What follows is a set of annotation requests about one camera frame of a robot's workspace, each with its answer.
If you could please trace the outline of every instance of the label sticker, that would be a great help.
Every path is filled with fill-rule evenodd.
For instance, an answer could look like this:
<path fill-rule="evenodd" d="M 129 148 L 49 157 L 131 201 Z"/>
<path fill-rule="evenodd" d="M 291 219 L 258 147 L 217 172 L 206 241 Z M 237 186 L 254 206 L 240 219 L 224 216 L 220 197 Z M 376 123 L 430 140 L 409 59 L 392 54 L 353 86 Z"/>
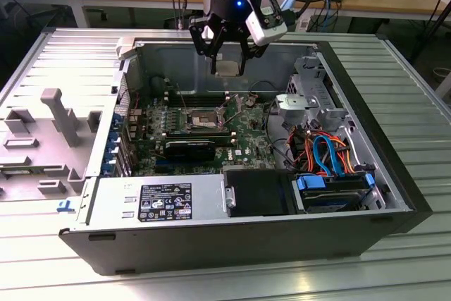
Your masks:
<path fill-rule="evenodd" d="M 190 183 L 141 186 L 141 222 L 192 219 L 192 192 Z"/>

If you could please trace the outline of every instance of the floor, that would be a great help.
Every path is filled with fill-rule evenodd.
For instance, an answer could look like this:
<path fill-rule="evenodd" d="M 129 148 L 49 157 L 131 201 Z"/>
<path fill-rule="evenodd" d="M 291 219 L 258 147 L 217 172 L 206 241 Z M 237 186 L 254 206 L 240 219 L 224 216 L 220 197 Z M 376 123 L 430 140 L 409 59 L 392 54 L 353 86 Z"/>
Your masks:
<path fill-rule="evenodd" d="M 34 14 L 52 9 L 45 5 L 23 4 L 28 13 Z M 107 14 L 107 20 L 99 12 L 89 13 L 89 20 L 92 27 L 101 28 L 128 28 L 132 23 L 127 8 L 103 8 Z M 16 69 L 32 43 L 39 35 L 39 26 L 75 27 L 74 20 L 70 17 L 70 11 L 66 11 L 66 16 L 58 15 L 42 16 L 31 25 L 26 21 L 26 13 L 18 6 L 9 9 L 9 19 L 0 20 L 0 86 L 3 86 L 9 76 Z M 163 28 L 173 27 L 171 11 L 137 8 L 136 27 L 138 28 Z M 339 19 L 335 25 L 334 32 L 346 32 L 349 25 L 349 18 Z M 352 33 L 369 33 L 373 29 L 375 20 L 367 18 L 356 18 L 350 27 Z M 416 37 L 422 32 L 423 23 L 412 20 L 390 20 L 389 23 L 382 24 L 378 33 L 385 35 L 407 58 L 412 46 L 416 42 Z M 437 67 L 451 68 L 450 43 L 451 39 L 445 34 L 450 30 L 441 28 L 429 43 L 423 54 L 419 57 L 414 67 L 424 77 L 427 83 L 436 88 L 438 80 L 433 77 L 433 69 Z"/>

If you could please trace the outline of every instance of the table leg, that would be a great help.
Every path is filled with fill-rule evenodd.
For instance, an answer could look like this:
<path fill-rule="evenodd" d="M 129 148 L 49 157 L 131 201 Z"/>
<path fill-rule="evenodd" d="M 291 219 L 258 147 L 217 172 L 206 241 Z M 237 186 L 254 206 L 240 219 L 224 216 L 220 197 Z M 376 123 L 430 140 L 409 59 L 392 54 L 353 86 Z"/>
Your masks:
<path fill-rule="evenodd" d="M 8 19 L 8 12 L 5 10 L 5 6 L 0 2 L 0 19 Z"/>
<path fill-rule="evenodd" d="M 89 28 L 89 18 L 87 17 L 86 11 L 83 5 L 80 3 L 71 4 L 73 16 L 75 17 L 75 22 L 78 28 Z"/>
<path fill-rule="evenodd" d="M 128 15 L 130 16 L 130 24 L 132 27 L 136 27 L 136 13 L 135 8 L 129 7 L 128 8 Z"/>
<path fill-rule="evenodd" d="M 296 32 L 306 32 L 309 28 L 311 17 L 315 15 L 315 8 L 308 8 L 304 11 L 301 18 L 299 18 L 296 25 Z"/>
<path fill-rule="evenodd" d="M 440 98 L 444 98 L 450 90 L 451 90 L 451 72 L 450 74 L 447 75 L 445 79 L 443 79 L 440 86 L 438 86 L 437 89 L 435 90 L 435 93 Z"/>

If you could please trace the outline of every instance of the blue tab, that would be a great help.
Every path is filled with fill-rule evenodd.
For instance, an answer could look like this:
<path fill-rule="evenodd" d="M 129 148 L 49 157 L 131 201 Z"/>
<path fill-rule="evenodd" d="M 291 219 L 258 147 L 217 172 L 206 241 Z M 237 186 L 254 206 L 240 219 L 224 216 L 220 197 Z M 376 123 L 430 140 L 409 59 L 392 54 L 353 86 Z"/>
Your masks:
<path fill-rule="evenodd" d="M 296 180 L 296 183 L 297 183 L 297 188 L 299 189 L 299 190 L 305 190 L 305 182 L 304 182 L 304 177 L 302 177 L 302 176 L 300 176 L 297 180 Z"/>
<path fill-rule="evenodd" d="M 58 205 L 59 205 L 59 207 L 56 208 L 56 211 L 58 213 L 60 213 L 62 211 L 75 211 L 74 208 L 70 207 L 70 200 L 63 200 Z"/>
<path fill-rule="evenodd" d="M 374 186 L 376 186 L 376 182 L 374 181 L 374 178 L 370 173 L 365 174 L 365 179 L 370 188 L 373 188 Z"/>
<path fill-rule="evenodd" d="M 304 176 L 305 185 L 310 190 L 326 188 L 324 179 L 322 176 Z"/>

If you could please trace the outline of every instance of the blue latch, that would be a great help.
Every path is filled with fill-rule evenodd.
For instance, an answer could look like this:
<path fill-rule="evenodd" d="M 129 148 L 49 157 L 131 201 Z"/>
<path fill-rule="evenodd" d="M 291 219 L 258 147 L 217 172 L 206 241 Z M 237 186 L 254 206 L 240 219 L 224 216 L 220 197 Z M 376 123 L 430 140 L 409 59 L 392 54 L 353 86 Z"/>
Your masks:
<path fill-rule="evenodd" d="M 374 181 L 374 178 L 370 173 L 365 174 L 365 179 L 370 188 L 374 188 L 374 186 L 376 186 L 376 182 Z"/>
<path fill-rule="evenodd" d="M 300 176 L 300 177 L 296 180 L 296 183 L 297 183 L 297 189 L 298 189 L 298 190 L 305 190 L 305 188 L 307 188 L 307 187 L 305 186 L 304 178 L 303 178 L 302 176 Z"/>
<path fill-rule="evenodd" d="M 297 180 L 299 190 L 318 190 L 326 188 L 326 183 L 322 176 L 300 176 Z"/>
<path fill-rule="evenodd" d="M 322 176 L 304 176 L 305 184 L 310 190 L 317 190 L 319 188 L 326 188 Z"/>

